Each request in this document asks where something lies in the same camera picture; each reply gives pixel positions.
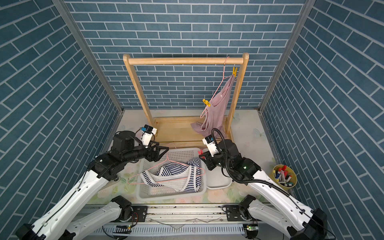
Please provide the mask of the blue white striped tank top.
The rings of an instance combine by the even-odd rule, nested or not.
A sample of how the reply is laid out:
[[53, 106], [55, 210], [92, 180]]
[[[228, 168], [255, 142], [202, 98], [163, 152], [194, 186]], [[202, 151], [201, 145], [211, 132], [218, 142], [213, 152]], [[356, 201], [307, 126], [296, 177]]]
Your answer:
[[168, 160], [154, 174], [145, 170], [140, 177], [145, 185], [153, 188], [167, 187], [177, 193], [196, 193], [202, 186], [203, 173], [201, 160], [192, 158], [186, 163]]

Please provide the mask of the pink tank top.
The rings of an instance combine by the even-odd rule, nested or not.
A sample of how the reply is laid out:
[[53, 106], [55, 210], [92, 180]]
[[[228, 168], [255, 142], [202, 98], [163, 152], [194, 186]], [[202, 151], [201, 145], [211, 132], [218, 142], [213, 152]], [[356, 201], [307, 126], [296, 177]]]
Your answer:
[[211, 134], [212, 129], [214, 128], [219, 129], [220, 131], [223, 130], [223, 120], [235, 80], [236, 77], [231, 75], [222, 90], [215, 94], [210, 101], [211, 105], [209, 107], [206, 106], [204, 122], [195, 122], [191, 124], [191, 127], [196, 133], [207, 137]]

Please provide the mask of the pink hanger with pink top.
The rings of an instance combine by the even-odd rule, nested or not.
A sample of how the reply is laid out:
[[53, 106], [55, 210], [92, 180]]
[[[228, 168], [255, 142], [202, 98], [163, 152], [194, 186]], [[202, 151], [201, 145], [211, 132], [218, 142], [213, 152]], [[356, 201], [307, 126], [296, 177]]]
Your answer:
[[[216, 91], [214, 92], [214, 94], [212, 95], [211, 99], [209, 100], [209, 102], [211, 103], [211, 101], [213, 100], [213, 98], [215, 97], [215, 95], [217, 94], [218, 90], [220, 89], [221, 85], [223, 84], [224, 80], [226, 79], [229, 79], [230, 77], [226, 77], [225, 76], [225, 73], [226, 73], [226, 63], [228, 61], [230, 57], [226, 57], [225, 61], [224, 61], [224, 64], [223, 64], [223, 78], [222, 78], [222, 81], [220, 82], [219, 86], [217, 87]], [[206, 112], [208, 111], [207, 110], [208, 107], [205, 107], [205, 109], [202, 111], [201, 115], [200, 115], [200, 118], [202, 119], [205, 115], [206, 115]]]

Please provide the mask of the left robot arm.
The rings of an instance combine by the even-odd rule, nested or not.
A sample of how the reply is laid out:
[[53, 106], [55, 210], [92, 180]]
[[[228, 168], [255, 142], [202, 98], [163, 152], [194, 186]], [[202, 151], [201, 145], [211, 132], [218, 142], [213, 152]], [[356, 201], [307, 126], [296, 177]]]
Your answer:
[[152, 133], [138, 139], [132, 131], [116, 132], [109, 151], [97, 156], [87, 167], [81, 179], [46, 214], [33, 224], [23, 224], [16, 231], [20, 240], [81, 240], [112, 221], [133, 221], [133, 209], [122, 196], [113, 198], [103, 208], [74, 221], [87, 202], [108, 183], [118, 178], [128, 163], [141, 159], [159, 161], [169, 151], [152, 140]]

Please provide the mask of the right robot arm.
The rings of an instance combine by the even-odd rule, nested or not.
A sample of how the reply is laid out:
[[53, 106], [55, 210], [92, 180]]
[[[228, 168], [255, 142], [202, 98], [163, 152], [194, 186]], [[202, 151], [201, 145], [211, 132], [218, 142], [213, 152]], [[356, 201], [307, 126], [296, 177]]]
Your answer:
[[219, 129], [203, 139], [208, 151], [200, 154], [211, 171], [221, 168], [224, 177], [260, 193], [271, 207], [256, 197], [247, 195], [239, 204], [245, 221], [261, 220], [291, 240], [324, 240], [329, 231], [324, 211], [304, 205], [278, 186], [267, 173], [251, 159], [242, 157], [235, 143], [225, 139]]

